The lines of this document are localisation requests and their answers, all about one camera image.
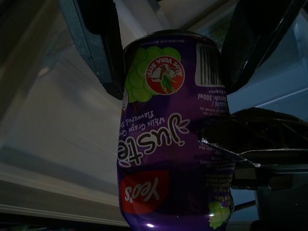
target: gray surface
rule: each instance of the gray surface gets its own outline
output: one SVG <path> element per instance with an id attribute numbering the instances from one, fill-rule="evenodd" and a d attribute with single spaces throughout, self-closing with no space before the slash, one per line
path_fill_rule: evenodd
<path id="1" fill-rule="evenodd" d="M 252 201 L 255 199 L 255 191 L 251 191 L 251 190 L 231 189 L 231 194 L 232 194 L 235 205 L 239 205 L 239 204 Z M 259 220 L 258 213 L 257 213 L 257 207 L 252 206 L 252 207 L 245 208 L 245 209 L 234 212 L 230 218 L 230 223 L 234 223 L 234 222 L 252 223 L 255 220 Z"/>
<path id="2" fill-rule="evenodd" d="M 307 225 L 308 174 L 294 174 L 293 184 L 288 190 L 257 192 L 261 221 L 294 230 Z"/>
<path id="3" fill-rule="evenodd" d="M 0 212 L 3 212 L 3 205 L 7 205 L 18 208 L 30 208 L 31 210 L 37 209 L 41 211 L 60 213 L 58 218 L 63 217 L 64 219 L 69 219 L 69 217 L 65 215 L 75 215 L 88 217 L 89 219 L 98 218 L 97 223 L 102 223 L 99 219 L 108 220 L 110 223 L 124 222 L 120 210 L 116 206 L 31 189 L 4 181 L 0 181 L 0 189 Z M 44 215 L 44 212 L 41 213 L 41 216 L 49 217 L 48 215 Z"/>
<path id="4" fill-rule="evenodd" d="M 64 165 L 47 161 L 39 156 L 28 154 L 13 148 L 4 147 L 0 150 L 0 162 L 24 170 L 37 172 L 49 177 L 74 183 L 88 189 L 93 189 L 117 195 L 118 189 L 114 184 L 97 179 L 86 173 Z"/>

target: grape graphic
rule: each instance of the grape graphic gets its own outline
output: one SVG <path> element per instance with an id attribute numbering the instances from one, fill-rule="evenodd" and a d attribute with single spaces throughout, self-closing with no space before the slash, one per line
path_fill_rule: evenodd
<path id="1" fill-rule="evenodd" d="M 129 83 L 128 78 L 126 78 L 124 86 L 126 87 L 127 91 L 133 88 L 133 86 Z"/>
<path id="2" fill-rule="evenodd" d="M 139 102 L 147 102 L 152 97 L 145 88 L 133 88 L 132 95 Z"/>
<path id="3" fill-rule="evenodd" d="M 136 99 L 135 99 L 135 97 L 133 96 L 133 94 L 132 94 L 132 90 L 129 90 L 128 91 L 128 102 L 129 103 L 133 103 L 133 102 L 135 102 L 136 101 Z"/>
<path id="4" fill-rule="evenodd" d="M 136 50 L 135 57 L 133 60 L 133 65 L 137 65 L 140 61 L 148 58 L 148 52 L 145 48 L 139 47 Z"/>
<path id="5" fill-rule="evenodd" d="M 176 49 L 174 49 L 172 47 L 166 47 L 166 48 L 163 48 L 163 52 L 164 52 L 165 55 L 171 56 L 171 57 L 177 59 L 179 62 L 181 62 L 181 55 Z"/>
<path id="6" fill-rule="evenodd" d="M 135 52 L 135 57 L 132 62 L 132 67 L 127 74 L 125 81 L 125 87 L 128 91 L 128 102 L 147 102 L 153 95 L 158 95 L 146 81 L 146 71 L 149 64 L 157 57 L 168 55 L 176 58 L 180 61 L 180 53 L 172 48 L 167 47 L 163 50 L 157 46 L 151 46 L 147 49 L 137 48 Z M 172 79 L 169 74 L 162 76 L 161 86 L 164 92 L 169 94 L 169 92 L 176 92 L 172 86 L 175 80 Z"/>
<path id="7" fill-rule="evenodd" d="M 228 207 L 222 207 L 219 201 L 209 203 L 208 207 L 210 209 L 210 227 L 217 229 L 229 218 L 230 210 Z"/>
<path id="8" fill-rule="evenodd" d="M 208 203 L 208 208 L 211 211 L 215 211 L 217 209 L 222 208 L 222 206 L 221 206 L 221 203 L 219 201 L 213 201 L 213 202 Z"/>
<path id="9" fill-rule="evenodd" d="M 142 88 L 143 87 L 143 81 L 144 79 L 139 77 L 139 75 L 137 74 L 136 69 L 131 69 L 128 72 L 128 76 L 127 76 L 129 83 L 131 84 L 131 86 L 133 88 Z"/>
<path id="10" fill-rule="evenodd" d="M 153 60 L 164 55 L 163 50 L 159 47 L 149 47 L 146 51 L 148 52 L 149 60 Z"/>
<path id="11" fill-rule="evenodd" d="M 142 60 L 137 64 L 137 74 L 140 78 L 145 78 L 146 69 L 148 68 L 150 62 L 150 60 Z"/>

